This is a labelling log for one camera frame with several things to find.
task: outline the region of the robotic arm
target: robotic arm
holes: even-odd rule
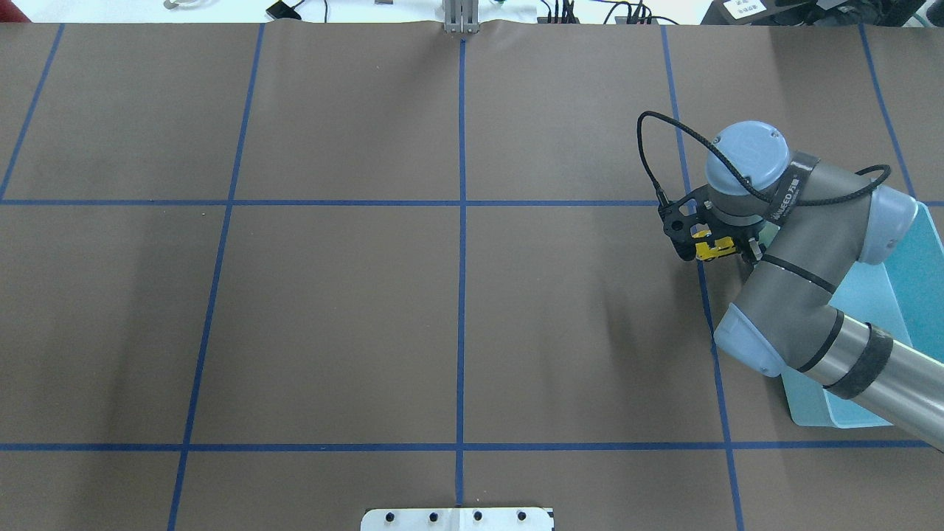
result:
[[[667,116],[645,112],[704,141]],[[685,260],[699,244],[722,247],[756,264],[715,330],[721,349],[766,376],[792,367],[836,396],[852,400],[944,450],[944,364],[829,305],[856,261],[880,264],[911,227],[910,196],[790,151],[783,135],[741,122],[709,144],[708,184],[670,202],[653,178],[666,235]],[[640,156],[647,173],[639,137]],[[691,204],[694,212],[682,212]],[[781,227],[770,248],[759,243],[767,222]],[[709,231],[692,235],[696,225]]]

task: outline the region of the white label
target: white label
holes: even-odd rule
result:
[[[750,17],[767,10],[761,0],[728,0],[724,3],[724,7],[735,19]]]

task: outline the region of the light blue joint cap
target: light blue joint cap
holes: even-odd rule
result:
[[[728,312],[717,324],[715,344],[764,376],[780,376],[786,369],[786,362],[773,345],[733,304],[728,305]]]
[[[750,184],[764,190],[780,178],[790,164],[790,149],[784,136],[772,125],[750,120],[738,122],[721,131],[715,145]],[[708,184],[728,196],[746,196],[748,191],[711,153],[705,163]]]

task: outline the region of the black band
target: black band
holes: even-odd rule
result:
[[[895,346],[895,339],[888,332],[871,323],[866,324],[868,325],[868,343],[862,349],[862,355],[855,360],[849,372],[838,382],[823,387],[844,400],[859,396],[869,385],[872,385],[872,382],[885,369],[892,347]]]
[[[774,191],[764,212],[764,219],[776,225],[783,225],[790,216],[793,207],[797,206],[806,180],[813,173],[813,168],[819,163],[819,157],[807,155],[802,151],[793,154],[793,159],[780,176],[777,190]]]
[[[787,262],[786,260],[777,258],[776,256],[771,256],[769,252],[764,254],[764,256],[761,257],[761,262],[768,262],[770,264],[774,264],[777,267],[782,267],[783,269],[786,269],[787,271],[793,273],[794,275],[797,275],[798,277],[803,277],[807,281],[810,281],[811,283],[816,284],[817,286],[825,289],[831,294],[835,293],[835,290],[836,290],[835,285],[826,281],[826,279],[823,279],[819,275],[815,273],[811,273],[807,271],[806,269],[803,269],[799,265],[794,265]]]
[[[810,358],[810,361],[803,364],[803,367],[797,369],[799,372],[806,372],[807,370],[816,366],[819,363],[819,360],[823,359],[823,356],[826,355],[826,352],[833,347],[835,339],[839,337],[839,331],[842,330],[842,323],[846,320],[846,314],[842,313],[842,310],[835,311],[835,321],[833,322],[833,329],[829,331],[829,335],[826,336],[826,340],[823,341],[821,347],[817,351],[816,355]]]

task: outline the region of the blue bin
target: blue bin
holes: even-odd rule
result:
[[[839,285],[832,305],[896,339],[944,361],[944,247],[928,207],[919,205],[914,224],[884,264],[856,263]],[[861,405],[837,398],[789,368],[784,389],[790,417],[800,426],[866,428],[890,423]]]

